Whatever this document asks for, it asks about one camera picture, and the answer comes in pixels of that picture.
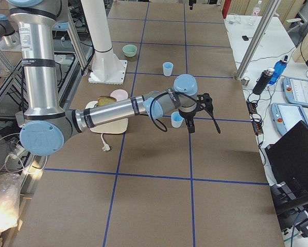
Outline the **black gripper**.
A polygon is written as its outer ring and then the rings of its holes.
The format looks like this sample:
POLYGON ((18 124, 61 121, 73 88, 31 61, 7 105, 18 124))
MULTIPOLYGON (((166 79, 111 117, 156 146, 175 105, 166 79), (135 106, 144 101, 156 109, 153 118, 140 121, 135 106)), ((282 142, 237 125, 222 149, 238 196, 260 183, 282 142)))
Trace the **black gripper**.
POLYGON ((187 125, 187 129, 189 133, 195 132, 195 124, 193 118, 196 115, 196 110, 185 112, 182 110, 179 110, 179 114, 185 119, 185 123, 187 125))

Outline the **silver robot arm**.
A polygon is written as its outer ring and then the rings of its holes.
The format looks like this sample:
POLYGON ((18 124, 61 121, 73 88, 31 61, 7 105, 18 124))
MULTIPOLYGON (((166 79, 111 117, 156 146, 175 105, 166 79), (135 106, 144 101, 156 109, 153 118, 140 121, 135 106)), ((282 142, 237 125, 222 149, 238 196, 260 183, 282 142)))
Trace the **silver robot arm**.
POLYGON ((28 109, 20 130, 21 145, 38 156, 60 150, 72 136, 86 129, 147 113, 152 119, 172 110, 181 114, 196 109, 197 82, 189 74, 178 76, 172 87, 105 106, 71 109, 58 95, 53 28, 67 23, 67 1, 10 1, 17 22, 26 82, 28 109))

